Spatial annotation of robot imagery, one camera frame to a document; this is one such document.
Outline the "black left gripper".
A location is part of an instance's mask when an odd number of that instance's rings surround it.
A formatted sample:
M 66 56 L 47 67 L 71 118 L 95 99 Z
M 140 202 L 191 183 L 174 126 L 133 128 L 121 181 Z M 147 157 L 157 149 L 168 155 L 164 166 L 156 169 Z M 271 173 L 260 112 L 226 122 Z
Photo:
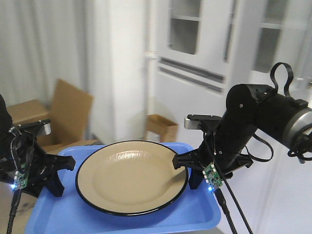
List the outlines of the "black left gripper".
M 73 171 L 72 156 L 47 154 L 37 143 L 39 121 L 0 129 L 0 180 L 11 188 L 16 171 L 29 172 L 27 186 L 21 191 L 39 196 L 45 187 L 53 196 L 61 197 L 64 186 L 58 170 Z

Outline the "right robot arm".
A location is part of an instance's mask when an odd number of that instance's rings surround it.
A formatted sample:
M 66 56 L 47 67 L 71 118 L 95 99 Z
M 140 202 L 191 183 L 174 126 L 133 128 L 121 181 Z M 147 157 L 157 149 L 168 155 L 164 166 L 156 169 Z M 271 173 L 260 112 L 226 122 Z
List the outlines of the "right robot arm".
M 261 130 L 288 148 L 288 156 L 301 163 L 310 161 L 306 153 L 312 150 L 312 110 L 302 99 L 291 97 L 292 68 L 285 63 L 288 73 L 284 93 L 278 84 L 238 84 L 226 98 L 223 116 L 189 114 L 184 120 L 186 129 L 201 130 L 203 142 L 199 148 L 173 158 L 175 169 L 192 169 L 189 185 L 196 189 L 204 176 L 202 171 L 213 163 L 220 175 L 230 178 L 242 167 L 250 167 L 256 160 L 242 154 L 249 140 Z

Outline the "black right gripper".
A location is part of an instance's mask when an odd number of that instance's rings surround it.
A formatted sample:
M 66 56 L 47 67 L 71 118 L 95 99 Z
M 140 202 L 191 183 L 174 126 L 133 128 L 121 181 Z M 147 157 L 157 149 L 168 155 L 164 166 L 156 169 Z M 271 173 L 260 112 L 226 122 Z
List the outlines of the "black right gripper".
M 232 177 L 233 171 L 242 167 L 249 168 L 253 164 L 250 156 L 241 153 L 254 134 L 253 124 L 233 120 L 224 114 L 222 117 L 204 115 L 199 126 L 205 133 L 199 150 L 176 154 L 172 160 L 175 170 L 180 167 L 191 168 L 191 190 L 196 190 L 204 178 L 199 151 L 202 155 L 208 154 L 204 157 L 204 163 L 214 161 L 226 178 Z

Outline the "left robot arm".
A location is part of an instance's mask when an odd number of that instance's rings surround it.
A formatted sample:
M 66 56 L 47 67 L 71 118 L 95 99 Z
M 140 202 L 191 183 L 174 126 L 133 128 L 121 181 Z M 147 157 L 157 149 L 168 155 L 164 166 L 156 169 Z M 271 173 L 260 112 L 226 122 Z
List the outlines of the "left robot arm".
M 37 134 L 49 122 L 15 125 L 4 99 L 0 100 L 0 180 L 13 191 L 39 196 L 46 187 L 55 197 L 63 195 L 58 171 L 72 171 L 76 162 L 72 156 L 48 154 L 39 146 Z

